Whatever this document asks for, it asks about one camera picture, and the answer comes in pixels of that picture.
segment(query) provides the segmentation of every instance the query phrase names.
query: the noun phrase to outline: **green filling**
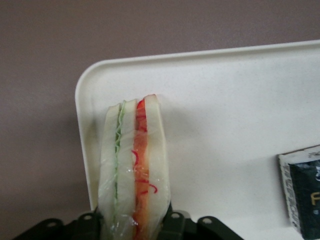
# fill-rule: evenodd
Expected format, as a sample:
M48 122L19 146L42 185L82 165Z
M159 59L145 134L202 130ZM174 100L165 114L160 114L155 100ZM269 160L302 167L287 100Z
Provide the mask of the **green filling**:
M121 109L118 115L115 131L115 169L114 169L114 214L113 214L113 226L116 226L116 216L118 214L118 155L120 151L120 141L121 141L121 127L123 124L123 119L125 115L125 105L126 101L123 101Z

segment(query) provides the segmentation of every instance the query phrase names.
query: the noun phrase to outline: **plastic wrap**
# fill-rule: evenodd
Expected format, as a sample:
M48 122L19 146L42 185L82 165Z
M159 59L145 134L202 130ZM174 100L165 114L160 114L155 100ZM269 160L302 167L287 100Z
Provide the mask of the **plastic wrap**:
M157 97L110 107L100 157L100 239L155 239L169 204L166 139Z

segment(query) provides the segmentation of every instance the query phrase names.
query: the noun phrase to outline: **wrapped sandwich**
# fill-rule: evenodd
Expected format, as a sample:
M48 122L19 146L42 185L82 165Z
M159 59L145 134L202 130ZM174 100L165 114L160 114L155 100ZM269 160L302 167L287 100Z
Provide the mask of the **wrapped sandwich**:
M156 239L169 204L166 139L156 95L111 106L100 156L100 239Z

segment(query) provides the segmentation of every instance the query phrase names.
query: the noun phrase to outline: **white surface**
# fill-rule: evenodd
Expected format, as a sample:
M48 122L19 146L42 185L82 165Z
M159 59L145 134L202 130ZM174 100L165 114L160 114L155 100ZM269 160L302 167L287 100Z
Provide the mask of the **white surface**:
M320 143L320 41L106 60L75 93L91 207L109 106L157 94L171 200L246 240L301 240L277 154Z

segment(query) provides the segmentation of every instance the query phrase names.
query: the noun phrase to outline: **package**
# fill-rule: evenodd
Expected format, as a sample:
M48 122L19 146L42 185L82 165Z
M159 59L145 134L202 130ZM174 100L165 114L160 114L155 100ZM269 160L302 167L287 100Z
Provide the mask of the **package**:
M305 240L320 239L320 145L279 160L291 224Z
M156 95L109 107L100 156L100 239L156 239L169 204L166 139Z

